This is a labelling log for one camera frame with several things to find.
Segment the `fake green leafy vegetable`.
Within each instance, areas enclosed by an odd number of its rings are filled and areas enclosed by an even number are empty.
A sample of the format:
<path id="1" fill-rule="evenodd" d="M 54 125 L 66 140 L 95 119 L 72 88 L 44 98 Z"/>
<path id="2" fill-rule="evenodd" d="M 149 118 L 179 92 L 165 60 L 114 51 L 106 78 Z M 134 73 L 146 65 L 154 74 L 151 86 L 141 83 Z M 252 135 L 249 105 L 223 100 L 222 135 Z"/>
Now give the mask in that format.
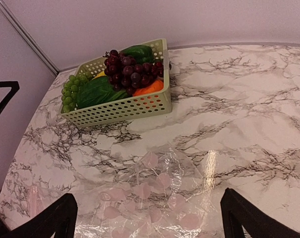
<path id="1" fill-rule="evenodd" d="M 76 98 L 77 109 L 113 102 L 130 97 L 125 90 L 115 91 L 107 76 L 92 79 L 79 87 Z"/>

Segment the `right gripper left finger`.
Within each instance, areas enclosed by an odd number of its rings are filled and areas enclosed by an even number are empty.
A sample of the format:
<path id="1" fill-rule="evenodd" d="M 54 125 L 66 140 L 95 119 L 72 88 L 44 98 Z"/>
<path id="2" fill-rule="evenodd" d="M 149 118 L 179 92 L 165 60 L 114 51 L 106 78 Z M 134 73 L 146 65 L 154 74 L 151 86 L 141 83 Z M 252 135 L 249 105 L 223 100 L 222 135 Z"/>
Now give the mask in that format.
<path id="1" fill-rule="evenodd" d="M 72 238 L 77 219 L 77 203 L 66 193 L 36 217 L 9 231 L 4 238 Z"/>

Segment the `fake green grapes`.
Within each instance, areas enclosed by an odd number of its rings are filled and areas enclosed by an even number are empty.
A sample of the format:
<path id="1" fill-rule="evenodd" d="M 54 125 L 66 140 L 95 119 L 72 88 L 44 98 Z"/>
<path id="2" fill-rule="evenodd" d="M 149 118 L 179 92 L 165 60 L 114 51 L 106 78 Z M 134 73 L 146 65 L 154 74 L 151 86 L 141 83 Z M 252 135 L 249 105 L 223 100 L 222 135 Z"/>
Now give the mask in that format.
<path id="1" fill-rule="evenodd" d="M 77 94 L 79 92 L 79 89 L 85 84 L 87 84 L 88 81 L 89 78 L 85 74 L 71 74 L 68 77 L 68 80 L 63 85 L 63 89 L 61 91 L 62 113 L 69 113 L 76 109 Z"/>

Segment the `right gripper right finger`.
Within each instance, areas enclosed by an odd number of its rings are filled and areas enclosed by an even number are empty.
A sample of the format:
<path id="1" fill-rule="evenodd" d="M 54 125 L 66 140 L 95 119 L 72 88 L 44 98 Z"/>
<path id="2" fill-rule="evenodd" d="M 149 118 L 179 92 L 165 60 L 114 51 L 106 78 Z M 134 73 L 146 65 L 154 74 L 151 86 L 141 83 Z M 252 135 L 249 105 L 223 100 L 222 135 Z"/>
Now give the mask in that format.
<path id="1" fill-rule="evenodd" d="M 220 205 L 226 238 L 243 238 L 244 230 L 252 238 L 300 238 L 300 233 L 269 217 L 232 188 L 226 188 Z"/>

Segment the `fake orange tangerine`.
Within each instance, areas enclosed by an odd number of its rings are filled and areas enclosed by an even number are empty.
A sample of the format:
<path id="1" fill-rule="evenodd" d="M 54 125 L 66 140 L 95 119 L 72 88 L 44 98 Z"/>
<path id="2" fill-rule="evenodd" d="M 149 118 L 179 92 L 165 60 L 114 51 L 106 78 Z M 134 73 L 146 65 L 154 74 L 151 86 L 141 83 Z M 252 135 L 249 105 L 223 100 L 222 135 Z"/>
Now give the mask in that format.
<path id="1" fill-rule="evenodd" d="M 137 89 L 133 96 L 141 96 L 141 95 L 145 95 L 145 94 L 151 94 L 151 93 L 155 93 L 155 92 L 159 92 L 164 88 L 164 83 L 162 80 L 155 80 L 151 85 L 145 87 L 145 88 L 140 88 Z"/>

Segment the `clear dotted zip bag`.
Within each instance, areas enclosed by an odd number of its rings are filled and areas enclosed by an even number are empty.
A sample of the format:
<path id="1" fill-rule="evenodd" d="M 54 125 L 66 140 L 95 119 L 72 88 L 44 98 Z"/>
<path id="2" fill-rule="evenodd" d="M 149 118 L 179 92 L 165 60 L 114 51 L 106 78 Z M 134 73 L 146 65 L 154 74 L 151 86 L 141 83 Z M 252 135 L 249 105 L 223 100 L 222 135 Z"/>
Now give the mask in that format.
<path id="1" fill-rule="evenodd" d="M 70 162 L 44 156 L 30 187 L 34 218 L 65 193 L 77 205 L 77 238 L 220 238 L 213 204 L 217 152 L 197 166 L 171 145 L 140 152 L 80 146 Z"/>

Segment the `fake green bell pepper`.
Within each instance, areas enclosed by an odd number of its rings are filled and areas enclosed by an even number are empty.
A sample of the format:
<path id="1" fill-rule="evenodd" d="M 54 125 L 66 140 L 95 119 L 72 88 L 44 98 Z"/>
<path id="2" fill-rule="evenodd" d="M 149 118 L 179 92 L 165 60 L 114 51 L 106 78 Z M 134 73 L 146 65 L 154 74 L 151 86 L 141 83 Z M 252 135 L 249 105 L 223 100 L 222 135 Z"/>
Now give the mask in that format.
<path id="1" fill-rule="evenodd" d="M 154 55 L 150 46 L 135 45 L 121 50 L 121 53 L 123 53 L 125 56 L 132 56 L 138 64 L 154 62 Z"/>

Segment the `fake purple grapes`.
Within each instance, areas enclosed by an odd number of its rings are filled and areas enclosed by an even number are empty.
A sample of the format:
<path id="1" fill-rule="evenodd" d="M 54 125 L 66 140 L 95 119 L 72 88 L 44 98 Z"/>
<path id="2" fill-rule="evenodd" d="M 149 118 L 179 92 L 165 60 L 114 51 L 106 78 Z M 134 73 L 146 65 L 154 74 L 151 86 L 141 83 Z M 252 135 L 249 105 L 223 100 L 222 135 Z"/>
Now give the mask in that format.
<path id="1" fill-rule="evenodd" d="M 113 89 L 115 91 L 123 89 L 127 94 L 133 96 L 137 89 L 145 88 L 157 79 L 164 82 L 163 60 L 158 59 L 154 51 L 153 55 L 153 63 L 138 64 L 132 56 L 125 56 L 121 51 L 106 52 L 104 72 Z"/>

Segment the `fake yellow lemon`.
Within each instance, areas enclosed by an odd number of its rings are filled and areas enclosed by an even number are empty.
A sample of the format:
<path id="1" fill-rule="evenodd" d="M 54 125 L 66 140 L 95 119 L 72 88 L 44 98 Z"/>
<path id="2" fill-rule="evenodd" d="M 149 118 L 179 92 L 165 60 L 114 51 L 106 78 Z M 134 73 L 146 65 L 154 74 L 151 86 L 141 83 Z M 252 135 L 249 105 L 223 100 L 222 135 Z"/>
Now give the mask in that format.
<path id="1" fill-rule="evenodd" d="M 99 77 L 103 77 L 103 76 L 106 76 L 106 74 L 105 74 L 104 71 L 98 73 L 95 77 L 93 77 L 93 79 L 96 79 L 96 78 L 99 78 Z"/>

